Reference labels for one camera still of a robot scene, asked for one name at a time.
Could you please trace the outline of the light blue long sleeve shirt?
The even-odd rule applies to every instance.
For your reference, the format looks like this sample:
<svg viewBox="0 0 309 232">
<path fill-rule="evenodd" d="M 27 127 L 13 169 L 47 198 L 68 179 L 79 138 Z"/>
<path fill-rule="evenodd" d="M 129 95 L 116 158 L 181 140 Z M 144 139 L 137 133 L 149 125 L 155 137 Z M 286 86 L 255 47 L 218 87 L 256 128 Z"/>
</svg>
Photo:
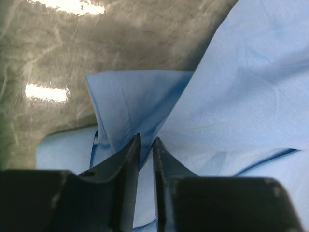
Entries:
<svg viewBox="0 0 309 232">
<path fill-rule="evenodd" d="M 197 175 L 277 179 L 308 229 L 308 1 L 238 1 L 193 72 L 105 71 L 86 83 L 97 125 L 44 139 L 37 169 L 79 174 L 140 134 L 133 230 L 154 232 L 159 137 Z"/>
</svg>

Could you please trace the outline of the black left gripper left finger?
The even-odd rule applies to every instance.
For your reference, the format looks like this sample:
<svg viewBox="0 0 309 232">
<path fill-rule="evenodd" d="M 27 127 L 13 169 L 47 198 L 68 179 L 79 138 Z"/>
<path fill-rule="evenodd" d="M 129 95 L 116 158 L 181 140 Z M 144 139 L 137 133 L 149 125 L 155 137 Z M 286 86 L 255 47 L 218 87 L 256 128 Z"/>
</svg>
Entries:
<svg viewBox="0 0 309 232">
<path fill-rule="evenodd" d="M 93 230 L 133 230 L 140 152 L 141 137 L 136 134 L 120 151 L 78 175 L 88 184 L 83 212 Z"/>
</svg>

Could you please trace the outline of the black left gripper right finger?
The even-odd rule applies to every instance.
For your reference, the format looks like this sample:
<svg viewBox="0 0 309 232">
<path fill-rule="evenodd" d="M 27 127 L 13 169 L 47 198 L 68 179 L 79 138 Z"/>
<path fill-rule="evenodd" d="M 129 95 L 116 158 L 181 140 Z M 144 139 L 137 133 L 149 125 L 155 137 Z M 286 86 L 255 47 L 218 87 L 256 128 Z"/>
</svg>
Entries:
<svg viewBox="0 0 309 232">
<path fill-rule="evenodd" d="M 177 184 L 181 179 L 198 175 L 171 155 L 159 137 L 152 143 L 152 152 L 157 231 L 175 232 L 178 224 L 176 214 L 179 212 Z"/>
</svg>

